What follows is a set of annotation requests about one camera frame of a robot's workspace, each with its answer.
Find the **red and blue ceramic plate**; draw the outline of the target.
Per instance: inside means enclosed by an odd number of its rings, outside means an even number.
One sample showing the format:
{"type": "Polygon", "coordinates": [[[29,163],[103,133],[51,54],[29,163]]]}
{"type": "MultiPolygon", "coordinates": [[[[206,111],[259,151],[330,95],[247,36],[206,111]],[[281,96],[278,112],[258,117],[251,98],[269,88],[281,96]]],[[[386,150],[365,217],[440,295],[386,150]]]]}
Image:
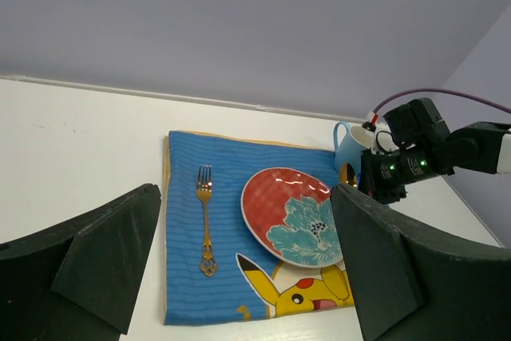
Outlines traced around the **red and blue ceramic plate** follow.
{"type": "Polygon", "coordinates": [[[263,169],[245,184],[240,207],[250,233],[283,262],[325,268],[343,259],[331,189],[321,180],[296,169],[263,169]]]}

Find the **blue paper cup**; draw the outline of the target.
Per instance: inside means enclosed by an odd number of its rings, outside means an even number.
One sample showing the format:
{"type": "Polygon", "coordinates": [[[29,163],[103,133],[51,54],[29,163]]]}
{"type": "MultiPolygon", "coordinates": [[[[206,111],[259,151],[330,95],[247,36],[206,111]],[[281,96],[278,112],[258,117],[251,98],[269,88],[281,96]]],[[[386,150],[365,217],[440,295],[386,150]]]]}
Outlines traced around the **blue paper cup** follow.
{"type": "Polygon", "coordinates": [[[358,175],[361,172],[362,151],[372,148],[374,133],[361,125],[340,121],[334,127],[333,142],[335,170],[340,172],[344,164],[348,163],[358,175]]]}

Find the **gold fork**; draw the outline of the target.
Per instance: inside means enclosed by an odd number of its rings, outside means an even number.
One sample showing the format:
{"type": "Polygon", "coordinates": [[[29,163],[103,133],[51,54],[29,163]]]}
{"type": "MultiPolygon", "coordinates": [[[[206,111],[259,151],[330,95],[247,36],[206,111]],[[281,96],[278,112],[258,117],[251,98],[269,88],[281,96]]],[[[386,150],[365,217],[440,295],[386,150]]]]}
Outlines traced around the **gold fork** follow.
{"type": "Polygon", "coordinates": [[[204,239],[201,247],[200,270],[207,276],[213,277],[217,263],[212,250],[212,240],[209,228],[208,204],[212,198],[212,166],[201,165],[198,171],[196,196],[202,204],[204,215],[204,239]]]}

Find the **gold spoon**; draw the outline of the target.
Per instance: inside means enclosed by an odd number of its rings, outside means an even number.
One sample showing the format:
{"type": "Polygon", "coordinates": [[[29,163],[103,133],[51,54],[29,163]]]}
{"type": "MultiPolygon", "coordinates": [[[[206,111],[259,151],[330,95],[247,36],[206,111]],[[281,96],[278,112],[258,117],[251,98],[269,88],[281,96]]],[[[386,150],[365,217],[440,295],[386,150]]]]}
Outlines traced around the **gold spoon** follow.
{"type": "Polygon", "coordinates": [[[348,184],[353,188],[358,188],[358,178],[353,166],[345,162],[339,171],[339,183],[348,184]]]}

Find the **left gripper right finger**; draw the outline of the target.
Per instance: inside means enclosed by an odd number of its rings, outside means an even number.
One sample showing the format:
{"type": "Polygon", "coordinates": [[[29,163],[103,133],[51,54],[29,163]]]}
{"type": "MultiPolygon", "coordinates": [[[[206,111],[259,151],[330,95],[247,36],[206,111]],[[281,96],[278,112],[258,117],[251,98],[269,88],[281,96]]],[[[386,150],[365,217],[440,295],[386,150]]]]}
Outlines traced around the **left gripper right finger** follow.
{"type": "Polygon", "coordinates": [[[508,340],[510,251],[443,232],[348,184],[331,205],[365,340],[508,340]]]}

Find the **blue cartoon placemat cloth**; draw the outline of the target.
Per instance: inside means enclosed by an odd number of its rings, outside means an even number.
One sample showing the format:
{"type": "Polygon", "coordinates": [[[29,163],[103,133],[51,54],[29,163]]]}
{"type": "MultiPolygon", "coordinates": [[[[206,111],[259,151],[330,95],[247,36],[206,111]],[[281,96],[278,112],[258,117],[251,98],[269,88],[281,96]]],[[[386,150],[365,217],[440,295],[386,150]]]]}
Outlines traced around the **blue cartoon placemat cloth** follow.
{"type": "Polygon", "coordinates": [[[245,184],[263,169],[296,169],[331,189],[339,178],[333,152],[179,131],[170,132],[167,140],[168,325],[270,319],[353,305],[343,260],[325,268],[283,262],[250,233],[240,207],[245,184]],[[201,165],[212,166],[213,277],[199,268],[204,215],[196,185],[201,165]]]}

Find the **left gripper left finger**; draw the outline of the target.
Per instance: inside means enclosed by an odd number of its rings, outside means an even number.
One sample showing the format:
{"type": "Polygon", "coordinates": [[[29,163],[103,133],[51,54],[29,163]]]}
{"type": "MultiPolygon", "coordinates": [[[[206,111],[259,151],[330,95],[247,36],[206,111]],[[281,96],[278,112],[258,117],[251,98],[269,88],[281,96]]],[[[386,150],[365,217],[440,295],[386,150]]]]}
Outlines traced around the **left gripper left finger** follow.
{"type": "Polygon", "coordinates": [[[160,213],[143,184],[1,245],[3,340],[118,340],[127,333],[160,213]]]}

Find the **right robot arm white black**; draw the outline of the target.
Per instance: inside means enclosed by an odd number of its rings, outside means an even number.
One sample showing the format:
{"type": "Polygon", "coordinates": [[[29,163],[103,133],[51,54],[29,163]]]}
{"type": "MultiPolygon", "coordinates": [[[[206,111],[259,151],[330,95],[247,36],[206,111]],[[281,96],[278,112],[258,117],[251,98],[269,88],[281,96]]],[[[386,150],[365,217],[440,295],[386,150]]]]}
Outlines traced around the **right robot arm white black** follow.
{"type": "Polygon", "coordinates": [[[406,196],[405,186],[454,169],[510,172],[510,125],[479,121],[451,132],[429,98],[414,99],[383,115],[397,149],[361,153],[358,189],[382,204],[406,196]]]}

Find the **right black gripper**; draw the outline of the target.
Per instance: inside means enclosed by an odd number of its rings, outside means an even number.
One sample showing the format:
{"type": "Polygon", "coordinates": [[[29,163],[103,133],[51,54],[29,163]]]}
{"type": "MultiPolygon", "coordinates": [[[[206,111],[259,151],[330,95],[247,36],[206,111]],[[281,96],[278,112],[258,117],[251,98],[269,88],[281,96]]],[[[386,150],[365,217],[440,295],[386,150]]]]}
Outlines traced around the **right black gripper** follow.
{"type": "Polygon", "coordinates": [[[435,155],[450,131],[431,99],[414,99],[383,118],[398,148],[384,154],[362,152],[360,192],[392,204],[406,197],[406,185],[451,174],[451,167],[435,155]]]}

